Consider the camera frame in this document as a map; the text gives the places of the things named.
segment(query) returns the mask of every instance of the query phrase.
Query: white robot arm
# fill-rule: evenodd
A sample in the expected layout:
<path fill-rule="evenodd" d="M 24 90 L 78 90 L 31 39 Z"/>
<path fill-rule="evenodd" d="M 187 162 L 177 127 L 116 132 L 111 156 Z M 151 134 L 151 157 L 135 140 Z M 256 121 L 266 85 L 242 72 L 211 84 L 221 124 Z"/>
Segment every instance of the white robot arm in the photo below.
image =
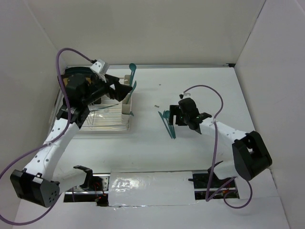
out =
<path fill-rule="evenodd" d="M 107 75 L 108 67 L 107 63 L 97 60 L 91 68 L 69 68 L 62 75 L 63 79 L 67 78 L 65 89 L 71 105 L 71 121 L 64 134 L 53 143 L 52 140 L 62 133 L 68 121 L 68 108 L 63 101 L 56 115 L 57 120 L 44 142 L 46 146 L 37 152 L 22 171 L 14 170 L 10 176 L 19 198 L 48 208 L 62 192 L 74 186 L 89 188 L 93 174 L 91 169 L 75 166 L 72 173 L 59 176 L 54 176 L 54 170 L 69 142 L 90 113 L 88 105 L 103 95 L 120 102 L 132 90 L 130 86 L 121 85 L 119 78 Z"/>
<path fill-rule="evenodd" d="M 200 124 L 201 133 L 203 135 L 215 137 L 215 126 L 213 122 L 213 118 L 207 118 Z M 246 132 L 244 131 L 236 130 L 226 124 L 218 122 L 217 120 L 215 120 L 215 122 L 217 122 L 218 141 L 228 147 L 232 147 L 235 140 L 241 140 L 246 137 Z M 214 168 L 214 173 L 220 180 L 228 177 L 239 176 L 235 169 L 233 160 L 223 161 L 217 164 Z"/>
<path fill-rule="evenodd" d="M 214 173 L 218 179 L 241 176 L 249 181 L 272 164 L 269 152 L 258 132 L 246 133 L 236 130 L 217 120 L 210 114 L 199 113 L 196 103 L 190 97 L 170 105 L 169 125 L 176 116 L 177 125 L 187 125 L 191 130 L 215 137 L 217 124 L 218 139 L 232 147 L 233 160 L 216 163 Z"/>

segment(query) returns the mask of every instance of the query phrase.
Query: white wall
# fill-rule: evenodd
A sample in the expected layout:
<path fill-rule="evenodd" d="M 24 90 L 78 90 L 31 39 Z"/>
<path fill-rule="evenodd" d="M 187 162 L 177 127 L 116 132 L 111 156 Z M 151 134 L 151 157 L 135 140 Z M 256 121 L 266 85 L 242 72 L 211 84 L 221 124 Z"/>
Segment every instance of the white wall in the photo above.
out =
<path fill-rule="evenodd" d="M 54 65 L 56 51 L 24 2 L 1 0 L 0 21 L 2 171 L 45 138 L 58 83 Z M 20 200 L 9 181 L 11 171 L 0 182 L 0 213 L 14 221 Z M 0 221 L 1 229 L 11 227 Z"/>
<path fill-rule="evenodd" d="M 267 0 L 238 59 L 236 73 L 291 228 L 304 228 L 304 0 Z"/>
<path fill-rule="evenodd" d="M 56 48 L 111 64 L 236 63 L 264 0 L 27 0 Z M 67 64 L 87 64 L 64 55 Z"/>

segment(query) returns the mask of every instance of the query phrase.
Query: purple cable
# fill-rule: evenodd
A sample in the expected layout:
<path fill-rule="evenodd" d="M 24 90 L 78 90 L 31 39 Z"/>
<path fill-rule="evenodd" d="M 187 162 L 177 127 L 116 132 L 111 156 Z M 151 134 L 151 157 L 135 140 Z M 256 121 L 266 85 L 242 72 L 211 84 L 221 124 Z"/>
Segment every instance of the purple cable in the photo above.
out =
<path fill-rule="evenodd" d="M 191 89 L 193 89 L 193 88 L 195 88 L 195 87 L 206 87 L 206 88 L 211 89 L 212 91 L 214 91 L 214 92 L 219 96 L 220 101 L 221 101 L 221 107 L 220 107 L 219 111 L 218 111 L 218 112 L 214 115 L 214 117 L 213 117 L 213 119 L 215 120 L 216 117 L 219 115 L 219 113 L 222 111 L 222 109 L 223 109 L 223 107 L 224 107 L 224 100 L 223 100 L 223 98 L 222 98 L 221 95 L 218 93 L 218 91 L 216 91 L 214 88 L 212 88 L 212 87 L 210 87 L 210 86 L 207 86 L 207 85 L 195 85 L 195 86 L 193 86 L 193 87 L 190 87 L 190 88 L 186 89 L 183 93 L 186 93 L 187 91 L 189 91 L 189 90 L 191 90 Z M 206 193 L 205 193 L 205 201 L 206 201 L 206 202 L 209 202 L 211 199 L 213 199 L 213 197 L 214 197 L 215 195 L 217 195 L 217 194 L 221 191 L 222 188 L 224 188 L 226 185 L 230 184 L 230 183 L 235 179 L 235 177 L 233 177 L 233 178 L 231 178 L 230 180 L 228 180 L 227 182 L 225 182 L 223 185 L 220 186 L 220 188 L 218 188 L 218 189 L 209 197 L 210 188 L 211 188 L 211 184 L 212 184 L 212 180 L 213 180 L 214 168 L 215 168 L 215 163 L 216 163 L 216 155 L 217 155 L 217 146 L 218 146 L 218 128 L 217 128 L 217 123 L 216 123 L 216 122 L 214 122 L 214 126 L 215 126 L 215 144 L 214 144 L 214 152 L 213 152 L 213 159 L 212 159 L 211 172 L 210 172 L 210 175 L 209 175 L 209 181 L 208 181 L 208 185 L 207 185 Z M 253 191 L 252 191 L 251 184 L 250 184 L 248 181 L 247 181 L 247 183 L 248 183 L 249 188 L 250 188 L 250 197 L 249 197 L 248 201 L 247 201 L 244 205 L 242 205 L 242 206 L 240 206 L 240 207 L 234 207 L 234 206 L 232 206 L 232 205 L 229 205 L 229 204 L 226 202 L 225 198 L 227 197 L 227 195 L 228 195 L 229 193 L 232 193 L 233 191 L 230 191 L 230 192 L 228 192 L 228 193 L 225 194 L 225 196 L 224 196 L 224 202 L 225 202 L 225 204 L 228 205 L 228 206 L 231 207 L 231 208 L 244 208 L 244 207 L 246 207 L 246 206 L 250 203 L 250 201 L 251 201 L 251 199 L 252 199 L 252 195 L 253 195 Z"/>
<path fill-rule="evenodd" d="M 72 52 L 75 52 L 77 53 L 78 55 L 82 56 L 83 58 L 85 58 L 86 60 L 90 61 L 90 62 L 93 62 L 93 60 L 90 60 L 88 57 L 86 57 L 84 54 L 80 53 L 79 51 L 75 50 L 75 49 L 71 49 L 71 48 L 63 48 L 61 50 L 58 51 L 57 55 L 56 55 L 56 72 L 57 72 L 57 77 L 58 77 L 58 81 L 59 81 L 59 85 L 61 87 L 61 91 L 62 91 L 62 94 L 63 94 L 63 97 L 65 98 L 65 101 L 66 101 L 66 105 L 67 105 L 67 110 L 68 110 L 68 120 L 67 120 L 67 125 L 66 127 L 64 128 L 64 130 L 56 137 L 54 138 L 53 140 L 51 140 L 50 142 L 54 143 L 56 142 L 61 136 L 63 136 L 65 134 L 65 132 L 67 131 L 68 127 L 69 127 L 69 124 L 70 124 L 70 121 L 71 121 L 71 107 L 70 107 L 70 103 L 69 103 L 69 99 L 68 99 L 68 96 L 67 96 L 67 93 L 66 93 L 66 89 L 65 89 L 65 85 L 64 85 L 64 82 L 61 78 L 61 71 L 60 71 L 60 67 L 59 67 L 59 57 L 61 55 L 62 52 L 64 51 L 72 51 Z M 20 161 L 21 159 L 23 159 L 24 157 L 46 147 L 47 144 L 43 144 L 41 145 L 40 147 L 37 147 L 33 150 L 30 150 L 29 152 L 21 155 L 20 157 L 16 158 L 15 160 L 13 160 L 8 166 L 6 166 L 6 168 L 4 168 L 4 170 L 0 173 L 0 179 L 3 177 L 3 175 L 9 170 L 9 168 L 11 168 L 16 162 Z M 0 214 L 0 220 L 2 220 L 3 222 L 7 223 L 7 224 L 11 224 L 11 225 L 14 225 L 14 226 L 23 226 L 23 225 L 28 225 L 28 224 L 31 224 L 31 223 L 34 223 L 36 221 L 38 221 L 39 219 L 43 218 L 46 214 L 48 214 L 51 209 L 54 207 L 51 206 L 45 213 L 43 213 L 41 216 L 39 216 L 37 219 L 34 219 L 32 221 L 29 221 L 29 222 L 23 222 L 23 223 L 16 223 L 16 222 L 13 222 L 13 221 L 10 221 L 10 220 L 7 220 L 5 219 L 1 214 Z"/>

